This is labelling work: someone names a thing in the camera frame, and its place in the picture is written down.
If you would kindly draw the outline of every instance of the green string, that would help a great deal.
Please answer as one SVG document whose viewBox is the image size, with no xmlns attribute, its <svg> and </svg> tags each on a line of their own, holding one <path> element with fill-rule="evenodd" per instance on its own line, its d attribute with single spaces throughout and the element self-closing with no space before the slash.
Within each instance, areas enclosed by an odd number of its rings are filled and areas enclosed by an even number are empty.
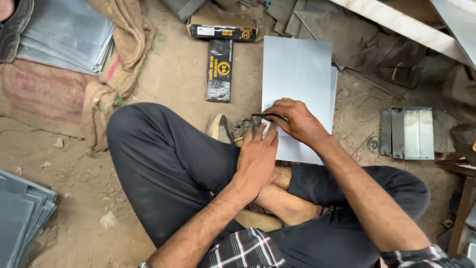
<svg viewBox="0 0 476 268">
<path fill-rule="evenodd" d="M 119 84 L 118 86 L 118 89 L 117 89 L 117 93 L 118 93 L 118 96 L 119 98 L 111 103 L 109 103 L 108 105 L 106 105 L 104 108 L 102 108 L 99 112 L 102 113 L 102 111 L 104 111 L 104 109 L 108 108 L 109 106 L 115 106 L 116 104 L 118 104 L 119 102 L 122 103 L 123 106 L 126 106 L 126 104 L 124 103 L 124 101 L 122 100 L 122 96 L 121 94 L 119 93 L 119 88 L 121 88 L 122 84 L 124 83 L 124 81 L 126 80 L 126 78 L 128 78 L 130 76 L 130 74 L 126 75 L 126 77 L 124 77 L 124 79 L 122 80 L 122 82 Z"/>
</svg>

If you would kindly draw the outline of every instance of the hand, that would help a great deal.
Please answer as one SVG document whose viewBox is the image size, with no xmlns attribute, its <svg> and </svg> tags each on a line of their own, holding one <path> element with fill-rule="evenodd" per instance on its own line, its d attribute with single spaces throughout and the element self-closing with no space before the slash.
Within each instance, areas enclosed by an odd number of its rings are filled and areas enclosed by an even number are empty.
<svg viewBox="0 0 476 268">
<path fill-rule="evenodd" d="M 246 133 L 238 157 L 237 172 L 232 179 L 234 183 L 243 183 L 241 187 L 246 187 L 253 198 L 274 179 L 274 163 L 278 152 L 277 125 L 273 123 L 263 138 L 265 127 L 266 123 L 262 123 L 254 137 L 251 132 Z"/>
<path fill-rule="evenodd" d="M 265 112 L 275 113 L 268 115 L 266 120 L 277 123 L 284 132 L 298 141 L 310 146 L 313 142 L 330 136 L 321 122 L 314 117 L 301 101 L 295 101 L 289 98 L 282 98 L 274 102 L 273 106 L 267 108 Z"/>
</svg>

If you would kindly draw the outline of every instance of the dirt floor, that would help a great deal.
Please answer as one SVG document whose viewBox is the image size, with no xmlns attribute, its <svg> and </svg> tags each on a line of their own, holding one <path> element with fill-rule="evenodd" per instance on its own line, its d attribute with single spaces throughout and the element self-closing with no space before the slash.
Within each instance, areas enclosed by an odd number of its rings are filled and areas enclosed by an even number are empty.
<svg viewBox="0 0 476 268">
<path fill-rule="evenodd" d="M 225 114 L 234 127 L 260 110 L 262 41 L 235 43 L 231 103 L 206 102 L 208 42 L 190 38 L 185 25 L 159 1 L 142 4 L 159 35 L 135 89 L 139 102 L 166 105 L 201 131 L 218 113 Z M 205 4 L 200 12 L 215 10 L 213 4 Z M 260 15 L 259 10 L 239 12 Z M 455 176 L 432 161 L 396 161 L 367 145 L 378 138 L 380 109 L 397 104 L 392 96 L 340 72 L 333 135 L 361 165 L 395 166 L 428 184 L 431 205 L 418 224 L 435 242 L 445 231 L 441 222 L 451 217 L 446 208 L 457 183 Z M 121 189 L 109 153 L 88 157 L 84 141 L 65 136 L 65 147 L 55 148 L 57 137 L 0 117 L 0 168 L 14 172 L 21 167 L 26 177 L 59 193 L 58 210 L 37 237 L 27 264 L 34 268 L 137 267 L 154 249 Z M 117 222 L 106 228 L 100 221 L 109 212 Z"/>
</svg>

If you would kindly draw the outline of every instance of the plaid shirt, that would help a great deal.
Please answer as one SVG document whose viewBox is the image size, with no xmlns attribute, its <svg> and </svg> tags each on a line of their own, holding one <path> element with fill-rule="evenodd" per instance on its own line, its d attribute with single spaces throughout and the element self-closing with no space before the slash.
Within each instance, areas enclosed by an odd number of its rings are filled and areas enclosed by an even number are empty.
<svg viewBox="0 0 476 268">
<path fill-rule="evenodd" d="M 448 258 L 438 246 L 383 252 L 381 257 L 390 268 L 474 268 L 468 258 Z M 265 232 L 248 228 L 216 245 L 198 268 L 278 268 L 285 263 L 281 251 Z M 150 267 L 142 263 L 139 268 Z"/>
</svg>

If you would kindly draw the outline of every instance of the cardboard box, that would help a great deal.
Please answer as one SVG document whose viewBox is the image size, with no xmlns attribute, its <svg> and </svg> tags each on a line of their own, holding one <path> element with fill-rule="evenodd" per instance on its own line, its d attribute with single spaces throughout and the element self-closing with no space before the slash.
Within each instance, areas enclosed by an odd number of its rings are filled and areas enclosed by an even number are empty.
<svg viewBox="0 0 476 268">
<path fill-rule="evenodd" d="M 258 24 L 254 19 L 192 15 L 187 23 L 192 37 L 257 41 Z"/>
<path fill-rule="evenodd" d="M 207 101 L 230 101 L 232 59 L 233 40 L 210 40 L 207 66 Z"/>
</svg>

